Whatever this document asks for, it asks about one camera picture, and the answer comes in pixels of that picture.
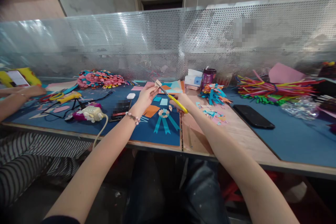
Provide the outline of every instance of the bracelet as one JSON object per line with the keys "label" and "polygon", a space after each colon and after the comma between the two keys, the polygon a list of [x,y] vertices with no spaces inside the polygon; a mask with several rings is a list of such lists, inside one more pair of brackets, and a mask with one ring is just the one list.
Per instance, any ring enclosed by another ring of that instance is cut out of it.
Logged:
{"label": "bracelet", "polygon": [[22,96],[24,96],[27,100],[29,100],[30,98],[29,97],[27,97],[25,94],[21,94],[21,93],[15,93],[15,95],[22,95]]}
{"label": "bracelet", "polygon": [[139,117],[136,117],[135,115],[132,115],[130,112],[126,112],[126,115],[129,115],[135,121],[135,125],[139,125],[139,122],[140,122]]}

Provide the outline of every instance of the blue cutting mat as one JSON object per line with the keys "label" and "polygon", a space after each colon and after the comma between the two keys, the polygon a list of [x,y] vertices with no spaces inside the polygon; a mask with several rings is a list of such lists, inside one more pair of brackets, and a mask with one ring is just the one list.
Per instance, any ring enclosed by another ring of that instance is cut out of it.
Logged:
{"label": "blue cutting mat", "polygon": [[[139,97],[140,91],[131,91],[132,87],[133,86],[128,85],[126,85],[125,87],[123,86],[116,87],[113,89],[114,93],[111,94],[109,97],[105,98],[104,100],[97,101],[102,105],[103,112],[110,117],[112,110],[114,107],[116,107],[118,101],[126,100],[126,96],[129,93],[136,94],[135,98],[132,100],[132,104],[135,104],[135,102]],[[97,88],[96,90],[86,89],[81,92],[84,99],[88,98],[98,99],[105,96],[111,90],[112,89]],[[67,105],[72,107],[72,104],[73,101],[70,101]],[[54,117],[52,115],[48,115],[41,118],[29,119],[30,117],[42,112],[42,110],[38,111],[37,110],[38,107],[36,107],[35,105],[37,105],[37,103],[35,104],[32,103],[30,106],[20,109],[14,115],[8,117],[5,121],[17,124],[31,125],[36,127],[44,127],[55,130],[71,131],[81,134],[92,134],[92,135],[97,135],[105,124],[105,119],[95,123],[91,123],[88,121],[65,122],[63,119]],[[168,109],[168,106],[160,106],[160,102],[154,101],[152,102],[152,105],[158,106],[162,109],[163,108]],[[64,112],[56,113],[56,115],[59,116],[62,116],[63,114]],[[174,109],[173,112],[170,112],[170,115],[172,116],[174,121],[178,125],[180,125],[180,117],[176,109]],[[171,134],[167,135],[165,134],[162,122],[158,133],[154,133],[154,128],[158,118],[159,115],[156,113],[152,118],[149,118],[148,122],[140,122],[139,125],[135,127],[135,130],[133,131],[133,134],[131,136],[131,140],[180,146],[180,131],[179,130],[176,131],[169,121],[167,122]],[[102,136],[106,135],[117,123],[118,122],[109,122],[101,135]]]}
{"label": "blue cutting mat", "polygon": [[275,129],[251,128],[284,161],[336,167],[336,135],[327,124],[336,119],[321,112],[313,121],[298,119],[278,106],[242,99],[234,90],[223,90],[233,104],[249,105],[275,125]]}

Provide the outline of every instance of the plastic bag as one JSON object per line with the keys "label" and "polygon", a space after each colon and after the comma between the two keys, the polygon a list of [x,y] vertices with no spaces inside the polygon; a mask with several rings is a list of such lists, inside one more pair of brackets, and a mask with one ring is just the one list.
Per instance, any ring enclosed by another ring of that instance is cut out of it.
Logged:
{"label": "plastic bag", "polygon": [[294,101],[286,102],[281,106],[291,116],[303,120],[314,120],[319,116],[318,105],[310,96],[302,96]]}

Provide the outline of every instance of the electric cord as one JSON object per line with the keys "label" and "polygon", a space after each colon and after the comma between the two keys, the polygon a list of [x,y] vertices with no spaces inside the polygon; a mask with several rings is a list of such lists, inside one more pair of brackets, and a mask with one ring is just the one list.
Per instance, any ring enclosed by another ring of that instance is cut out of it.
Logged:
{"label": "electric cord", "polygon": [[64,113],[64,115],[63,115],[62,117],[61,117],[61,116],[58,116],[58,115],[55,115],[55,114],[52,114],[52,113],[49,113],[49,112],[46,112],[48,109],[50,109],[51,107],[55,106],[56,104],[59,104],[60,102],[56,102],[56,103],[50,105],[48,108],[46,108],[45,110],[43,110],[43,111],[41,112],[41,114],[50,114],[50,115],[52,115],[52,116],[55,116],[55,117],[64,119],[64,118],[66,118],[67,113],[68,113],[69,111],[74,110],[74,109],[78,108],[79,106],[81,107],[81,109],[83,109],[83,108],[86,107],[85,105],[86,105],[87,103],[92,103],[92,102],[96,102],[96,101],[103,100],[103,99],[105,99],[106,97],[108,97],[108,96],[111,95],[111,94],[113,94],[112,91],[108,92],[108,93],[107,93],[104,97],[102,97],[102,98],[99,98],[99,99],[96,99],[96,100],[90,100],[90,101],[87,101],[87,102],[80,102],[80,101],[78,100],[78,98],[75,98],[75,100],[73,101],[72,108],[71,108],[71,109],[68,109],[67,111],[65,111],[65,113]]}
{"label": "electric cord", "polygon": [[98,135],[96,136],[96,139],[94,140],[93,142],[93,147],[92,149],[94,149],[96,147],[96,144],[97,144],[97,140],[98,140],[98,137],[100,136],[100,134],[103,132],[103,130],[105,129],[106,125],[107,125],[107,122],[109,121],[109,117],[106,115],[106,114],[103,114],[105,117],[106,117],[106,122],[105,122],[105,125],[104,127],[101,129],[101,131],[98,133]]}

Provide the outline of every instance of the yellow glue gun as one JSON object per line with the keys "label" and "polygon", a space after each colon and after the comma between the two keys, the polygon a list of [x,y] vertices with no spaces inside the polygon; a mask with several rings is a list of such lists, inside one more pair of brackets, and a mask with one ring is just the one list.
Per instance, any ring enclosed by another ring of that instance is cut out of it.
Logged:
{"label": "yellow glue gun", "polygon": [[61,98],[61,99],[57,99],[57,101],[59,101],[61,104],[65,103],[65,102],[68,102],[72,99],[75,99],[75,98],[79,98],[81,97],[81,93],[78,93],[78,92],[73,92],[71,95],[67,96],[67,97],[64,97],[64,98]]}

